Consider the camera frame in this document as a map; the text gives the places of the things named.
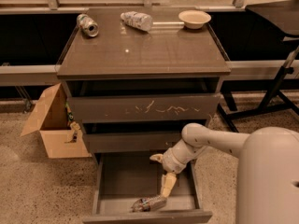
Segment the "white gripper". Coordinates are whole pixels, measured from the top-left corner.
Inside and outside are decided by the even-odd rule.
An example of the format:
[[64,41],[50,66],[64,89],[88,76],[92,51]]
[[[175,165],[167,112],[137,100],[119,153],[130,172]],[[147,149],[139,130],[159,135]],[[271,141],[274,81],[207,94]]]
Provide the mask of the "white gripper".
[[161,163],[167,171],[166,175],[162,175],[161,196],[165,198],[170,196],[177,181],[176,174],[180,174],[189,161],[197,159],[205,148],[205,146],[193,147],[185,141],[179,140],[164,154],[154,154],[149,157],[151,161]]

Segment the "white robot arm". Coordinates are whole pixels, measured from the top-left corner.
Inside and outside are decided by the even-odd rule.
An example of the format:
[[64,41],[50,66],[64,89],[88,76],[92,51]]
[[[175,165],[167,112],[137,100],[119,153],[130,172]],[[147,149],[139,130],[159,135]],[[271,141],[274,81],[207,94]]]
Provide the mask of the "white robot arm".
[[235,224],[299,224],[299,133],[279,127],[231,133],[189,123],[173,147],[150,157],[166,170],[164,197],[205,147],[238,158]]

